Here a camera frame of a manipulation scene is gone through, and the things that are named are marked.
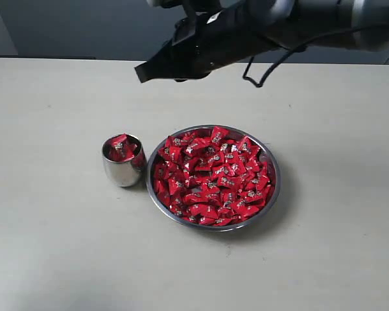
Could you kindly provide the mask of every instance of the metal cup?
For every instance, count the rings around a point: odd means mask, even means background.
[[[108,159],[108,153],[110,146],[108,139],[102,146],[102,160],[104,161],[104,169],[108,178],[119,187],[131,187],[135,185],[144,173],[144,169],[147,164],[145,158],[143,145],[141,141],[132,135],[128,135],[128,139],[131,143],[137,145],[137,155],[130,160],[124,162],[115,162]]]

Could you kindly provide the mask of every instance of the table surface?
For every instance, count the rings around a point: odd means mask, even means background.
[[[255,89],[243,64],[182,84],[135,65],[0,59],[0,311],[389,310],[389,66],[282,65]],[[198,232],[104,175],[109,136],[149,156],[197,124],[273,151],[262,221]]]

